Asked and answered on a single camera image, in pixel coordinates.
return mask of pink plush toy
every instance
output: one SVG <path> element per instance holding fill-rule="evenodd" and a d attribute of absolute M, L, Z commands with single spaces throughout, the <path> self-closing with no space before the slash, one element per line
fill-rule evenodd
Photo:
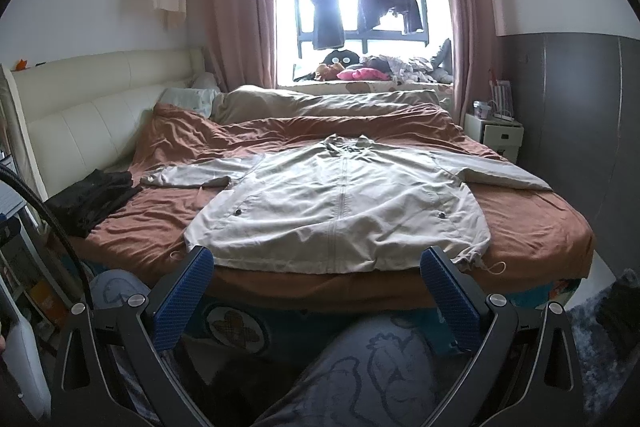
<path fill-rule="evenodd" d="M 373 68 L 344 70 L 338 73 L 340 80 L 389 80 L 389 75 Z"/>

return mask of white nightstand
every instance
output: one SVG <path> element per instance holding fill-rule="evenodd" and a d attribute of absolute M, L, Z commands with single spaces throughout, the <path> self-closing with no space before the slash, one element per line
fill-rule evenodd
<path fill-rule="evenodd" d="M 518 150 L 522 145 L 524 127 L 520 122 L 489 118 L 483 120 L 467 113 L 465 115 L 465 134 L 495 152 L 516 163 Z"/>

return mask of circular patch pattern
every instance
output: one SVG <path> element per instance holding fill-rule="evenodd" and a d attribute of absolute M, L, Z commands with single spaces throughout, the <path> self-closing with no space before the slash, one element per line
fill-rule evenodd
<path fill-rule="evenodd" d="M 224 346 L 260 353 L 268 343 L 264 327 L 246 312 L 228 306 L 213 306 L 207 314 L 211 336 Z"/>

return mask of bed sheet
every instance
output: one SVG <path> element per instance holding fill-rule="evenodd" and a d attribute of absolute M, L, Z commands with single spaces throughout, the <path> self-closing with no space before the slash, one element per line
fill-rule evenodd
<path fill-rule="evenodd" d="M 143 130 L 130 171 L 224 156 L 274 152 L 324 139 L 360 136 L 387 144 L 436 148 L 500 159 L 474 142 L 432 104 L 367 118 L 267 119 L 220 126 L 180 108 L 158 104 Z M 593 232 L 586 220 L 552 192 L 470 184 L 492 234 L 487 266 L 473 270 L 488 293 L 516 293 L 560 279 L 588 275 Z M 145 187 L 86 239 L 74 240 L 90 261 L 133 272 L 152 285 L 185 255 L 182 232 L 217 188 Z M 341 275 L 269 273 L 217 267 L 207 294 L 258 307 L 316 312 L 408 310 L 433 306 L 417 269 Z"/>

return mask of cream leather headboard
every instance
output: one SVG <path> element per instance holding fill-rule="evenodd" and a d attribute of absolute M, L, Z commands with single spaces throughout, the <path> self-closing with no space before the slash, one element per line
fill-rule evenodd
<path fill-rule="evenodd" d="M 43 200 L 130 155 L 167 87 L 204 71 L 199 48 L 65 58 L 0 75 L 12 154 Z"/>

